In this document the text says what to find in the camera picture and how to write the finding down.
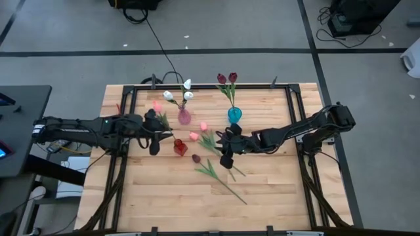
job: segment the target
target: white object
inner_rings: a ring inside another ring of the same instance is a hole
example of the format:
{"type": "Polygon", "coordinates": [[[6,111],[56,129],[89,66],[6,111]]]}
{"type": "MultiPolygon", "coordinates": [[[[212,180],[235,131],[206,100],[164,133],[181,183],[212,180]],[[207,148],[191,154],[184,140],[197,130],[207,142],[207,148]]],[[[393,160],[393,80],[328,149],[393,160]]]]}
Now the white object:
{"type": "Polygon", "coordinates": [[[194,94],[192,92],[185,92],[184,93],[184,99],[185,100],[191,100],[194,97],[194,94]]]}
{"type": "Polygon", "coordinates": [[[187,79],[184,83],[184,88],[191,89],[191,79],[187,79]]]}
{"type": "MultiPolygon", "coordinates": [[[[67,161],[62,161],[61,165],[85,173],[89,166],[89,159],[90,157],[69,157],[67,161]]],[[[83,186],[58,181],[56,198],[81,197],[82,191],[83,186]]]]}
{"type": "Polygon", "coordinates": [[[165,92],[163,92],[163,98],[168,101],[168,100],[172,100],[173,99],[173,95],[171,92],[169,92],[168,90],[166,90],[165,92]]]}
{"type": "Polygon", "coordinates": [[[420,39],[416,40],[402,55],[402,61],[408,69],[408,75],[420,79],[420,39]]]}

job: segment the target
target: floor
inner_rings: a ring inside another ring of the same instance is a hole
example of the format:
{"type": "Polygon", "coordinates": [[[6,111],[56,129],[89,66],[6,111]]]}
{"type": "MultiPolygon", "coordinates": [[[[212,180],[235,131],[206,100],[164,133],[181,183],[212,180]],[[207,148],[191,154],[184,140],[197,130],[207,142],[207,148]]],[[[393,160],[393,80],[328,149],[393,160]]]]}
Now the floor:
{"type": "MultiPolygon", "coordinates": [[[[357,125],[342,135],[343,145],[364,227],[420,231],[420,81],[400,61],[420,37],[420,29],[405,26],[420,2],[401,0],[357,50],[315,38],[325,27],[318,10],[329,3],[163,0],[149,20],[177,71],[194,83],[230,71],[240,83],[278,76],[318,83],[325,103],[348,105],[357,125]]],[[[1,31],[0,85],[51,85],[45,115],[93,119],[107,84],[172,70],[148,25],[128,23],[105,0],[0,0],[1,31]]],[[[51,233],[76,211],[77,203],[46,206],[35,224],[51,233]]]]}

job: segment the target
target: pink tulip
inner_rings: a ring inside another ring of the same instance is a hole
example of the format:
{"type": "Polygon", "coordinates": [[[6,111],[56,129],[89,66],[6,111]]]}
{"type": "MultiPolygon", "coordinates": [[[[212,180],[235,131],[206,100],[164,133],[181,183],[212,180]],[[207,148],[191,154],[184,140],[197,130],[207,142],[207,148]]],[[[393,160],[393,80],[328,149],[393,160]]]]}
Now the pink tulip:
{"type": "Polygon", "coordinates": [[[156,111],[156,113],[161,113],[162,105],[157,101],[153,101],[153,109],[156,111]]]}
{"type": "Polygon", "coordinates": [[[191,140],[197,141],[199,137],[200,136],[198,134],[196,134],[195,132],[190,132],[190,138],[191,138],[191,140]]]}
{"type": "Polygon", "coordinates": [[[201,131],[203,131],[203,132],[207,131],[207,123],[206,122],[201,122],[199,124],[199,127],[200,127],[201,131]]]}

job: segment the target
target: table leg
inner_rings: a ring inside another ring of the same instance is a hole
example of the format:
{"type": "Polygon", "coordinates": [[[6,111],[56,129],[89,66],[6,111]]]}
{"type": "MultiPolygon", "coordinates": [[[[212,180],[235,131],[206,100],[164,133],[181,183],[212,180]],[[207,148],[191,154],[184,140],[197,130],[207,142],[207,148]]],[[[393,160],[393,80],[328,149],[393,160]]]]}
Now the table leg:
{"type": "Polygon", "coordinates": [[[51,177],[70,184],[83,186],[85,174],[70,168],[62,167],[58,164],[29,155],[25,165],[26,172],[32,172],[46,177],[51,177]]]}

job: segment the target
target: pink vase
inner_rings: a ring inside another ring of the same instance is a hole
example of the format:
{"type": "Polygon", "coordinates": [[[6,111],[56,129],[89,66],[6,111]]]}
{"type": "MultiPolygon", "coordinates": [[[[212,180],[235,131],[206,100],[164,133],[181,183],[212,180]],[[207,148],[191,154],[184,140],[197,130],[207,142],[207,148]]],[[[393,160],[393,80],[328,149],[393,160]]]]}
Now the pink vase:
{"type": "Polygon", "coordinates": [[[185,108],[179,109],[178,121],[182,125],[188,125],[191,122],[191,115],[185,108]]]}

